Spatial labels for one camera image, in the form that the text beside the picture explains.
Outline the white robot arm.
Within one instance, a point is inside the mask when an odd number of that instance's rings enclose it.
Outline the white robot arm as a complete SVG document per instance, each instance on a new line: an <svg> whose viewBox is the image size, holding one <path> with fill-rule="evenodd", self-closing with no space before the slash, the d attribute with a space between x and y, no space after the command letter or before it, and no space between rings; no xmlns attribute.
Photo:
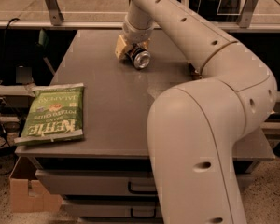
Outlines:
<svg viewBox="0 0 280 224"><path fill-rule="evenodd" d="M155 99L147 145L164 224L246 224L232 151L273 111L272 71L245 45L176 0L131 0L117 54L172 39L200 79Z"/></svg>

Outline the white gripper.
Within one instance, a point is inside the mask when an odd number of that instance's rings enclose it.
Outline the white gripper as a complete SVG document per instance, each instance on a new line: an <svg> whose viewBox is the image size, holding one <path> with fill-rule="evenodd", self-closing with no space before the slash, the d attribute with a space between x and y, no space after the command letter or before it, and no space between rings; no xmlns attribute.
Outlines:
<svg viewBox="0 0 280 224"><path fill-rule="evenodd" d="M135 28L128 20L128 16L125 16L122 25L123 35L119 35L116 47L115 55L119 60L128 58L133 50L133 44L140 43L140 47L148 49L148 40L153 31L153 27L150 26L146 29Z"/></svg>

